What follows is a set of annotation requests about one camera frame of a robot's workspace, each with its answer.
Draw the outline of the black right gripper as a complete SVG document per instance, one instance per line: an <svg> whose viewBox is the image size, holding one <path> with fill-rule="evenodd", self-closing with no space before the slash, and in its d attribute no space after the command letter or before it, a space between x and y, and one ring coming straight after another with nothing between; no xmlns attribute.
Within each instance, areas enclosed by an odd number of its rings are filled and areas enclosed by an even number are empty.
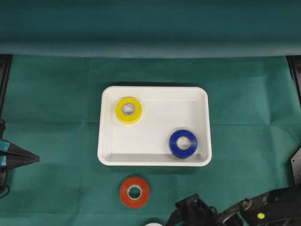
<svg viewBox="0 0 301 226"><path fill-rule="evenodd" d="M217 226L217 211L193 194L175 203L166 226Z"/></svg>

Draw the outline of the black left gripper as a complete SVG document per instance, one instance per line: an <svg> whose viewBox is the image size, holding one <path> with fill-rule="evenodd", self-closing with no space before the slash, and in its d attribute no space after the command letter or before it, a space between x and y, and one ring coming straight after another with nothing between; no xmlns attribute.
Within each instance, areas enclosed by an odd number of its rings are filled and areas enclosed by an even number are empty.
<svg viewBox="0 0 301 226"><path fill-rule="evenodd" d="M5 129L6 129L5 121L1 119L0 120L0 187L1 188L6 188L7 171L40 161L40 158L37 155L33 154L32 152L24 150L11 142L4 140L3 133Z"/></svg>

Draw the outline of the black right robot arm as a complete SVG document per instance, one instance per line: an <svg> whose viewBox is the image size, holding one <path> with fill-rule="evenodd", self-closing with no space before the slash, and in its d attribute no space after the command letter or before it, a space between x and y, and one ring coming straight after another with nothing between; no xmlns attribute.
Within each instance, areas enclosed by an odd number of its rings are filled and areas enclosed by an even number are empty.
<svg viewBox="0 0 301 226"><path fill-rule="evenodd" d="M301 187L275 189L244 199L221 213L191 195L175 204L168 226L299 226Z"/></svg>

